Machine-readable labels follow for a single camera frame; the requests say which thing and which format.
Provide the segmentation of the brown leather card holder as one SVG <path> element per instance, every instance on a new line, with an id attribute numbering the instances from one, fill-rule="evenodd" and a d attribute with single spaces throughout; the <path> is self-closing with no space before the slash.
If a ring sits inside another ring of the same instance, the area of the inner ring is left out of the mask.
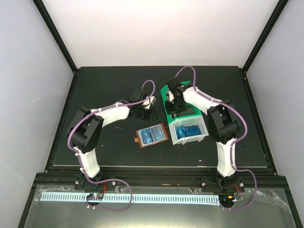
<path id="1" fill-rule="evenodd" d="M 167 140 L 169 139 L 169 137 L 168 137 L 168 134 L 167 134 L 167 132 L 166 132 L 166 130 L 165 130 L 165 126 L 164 126 L 164 124 L 162 124 L 162 123 L 160 123 L 160 124 L 161 124 L 161 126 L 162 126 L 162 128 L 163 128 L 163 130 L 164 130 L 166 139 L 157 142 L 157 141 L 155 140 L 154 136 L 152 135 L 152 138 L 153 138 L 154 142 L 151 143 L 151 144 L 148 144 L 148 145 L 142 145 L 141 137 L 140 137 L 140 134 L 139 134 L 139 131 L 141 130 L 141 129 L 140 129 L 140 130 L 136 131 L 136 135 L 135 135 L 135 137 L 134 137 L 134 142 L 135 142 L 135 143 L 138 143 L 139 146 L 140 146 L 140 148 L 145 148 L 145 147 L 148 147 L 148 146 L 152 146 L 152 145 L 155 145 L 155 144 L 158 144 L 158 143 L 162 143 L 162 142 L 167 141 Z"/>

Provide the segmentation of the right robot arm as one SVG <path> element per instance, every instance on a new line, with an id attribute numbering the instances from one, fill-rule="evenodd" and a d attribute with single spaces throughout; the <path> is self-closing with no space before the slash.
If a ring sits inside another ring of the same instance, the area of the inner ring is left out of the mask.
<path id="1" fill-rule="evenodd" d="M 228 191 L 236 181 L 235 144 L 242 116 L 230 100 L 221 101 L 200 91 L 193 83 L 182 84 L 178 78 L 167 83 L 172 99 L 164 102 L 167 114 L 180 114 L 189 105 L 207 116 L 208 132 L 217 144 L 218 165 L 215 183 L 220 191 Z"/>

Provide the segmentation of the white bin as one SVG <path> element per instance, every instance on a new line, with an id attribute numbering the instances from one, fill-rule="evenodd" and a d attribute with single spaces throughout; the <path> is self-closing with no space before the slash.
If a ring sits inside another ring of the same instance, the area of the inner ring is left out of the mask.
<path id="1" fill-rule="evenodd" d="M 209 135 L 202 115 L 177 117 L 169 123 L 172 144 L 201 142 Z"/>

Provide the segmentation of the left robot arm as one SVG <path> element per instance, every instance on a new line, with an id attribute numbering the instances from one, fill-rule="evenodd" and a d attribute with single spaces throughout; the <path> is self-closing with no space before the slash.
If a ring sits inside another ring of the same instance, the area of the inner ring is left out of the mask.
<path id="1" fill-rule="evenodd" d="M 112 105 L 97 109 L 82 107 L 77 111 L 67 131 L 67 146 L 74 151 L 80 171 L 85 176 L 85 184 L 90 189 L 96 190 L 105 182 L 98 175 L 100 166 L 95 152 L 102 128 L 131 117 L 152 119 L 155 110 L 151 106 L 155 101 L 154 92 L 147 95 L 139 89 Z"/>

